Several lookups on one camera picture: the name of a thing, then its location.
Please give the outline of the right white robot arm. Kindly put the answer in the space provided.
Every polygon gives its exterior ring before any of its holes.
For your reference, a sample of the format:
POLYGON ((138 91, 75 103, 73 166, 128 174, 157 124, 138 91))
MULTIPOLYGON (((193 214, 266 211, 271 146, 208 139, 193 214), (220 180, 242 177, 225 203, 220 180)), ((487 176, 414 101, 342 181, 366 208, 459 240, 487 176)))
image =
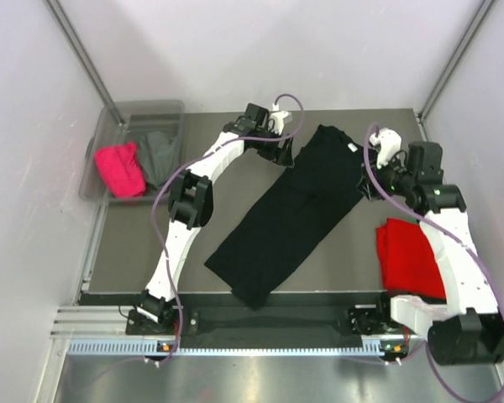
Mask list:
POLYGON ((375 311, 385 332, 402 325, 427 343, 442 366, 504 361, 504 307, 472 242, 465 199, 444 183, 443 149, 437 143, 373 137, 365 144, 360 189, 371 200, 400 196, 400 210, 416 218, 444 287, 444 305, 415 295, 395 295, 375 311))

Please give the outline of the black t shirt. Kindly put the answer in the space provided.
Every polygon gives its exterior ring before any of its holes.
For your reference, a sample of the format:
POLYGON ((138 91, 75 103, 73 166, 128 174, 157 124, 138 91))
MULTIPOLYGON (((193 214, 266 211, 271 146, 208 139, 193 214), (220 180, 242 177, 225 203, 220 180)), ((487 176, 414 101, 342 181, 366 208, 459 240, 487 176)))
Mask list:
POLYGON ((205 265, 258 310, 363 195, 364 149, 334 126, 318 126, 287 168, 205 265))

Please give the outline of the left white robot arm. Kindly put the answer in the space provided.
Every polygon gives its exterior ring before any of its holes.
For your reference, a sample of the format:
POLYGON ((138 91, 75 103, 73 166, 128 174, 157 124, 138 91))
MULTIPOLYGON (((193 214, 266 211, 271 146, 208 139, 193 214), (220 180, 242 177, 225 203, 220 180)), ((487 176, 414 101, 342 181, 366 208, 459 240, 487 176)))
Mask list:
POLYGON ((271 110, 250 103, 236 121, 223 126, 202 157, 178 169, 161 189, 168 196, 168 231, 155 272, 136 306, 154 332, 166 332, 175 323, 179 277, 194 239, 213 215, 213 185, 248 149, 277 165, 291 165, 292 136, 283 133, 291 118, 292 113, 276 102, 271 110))

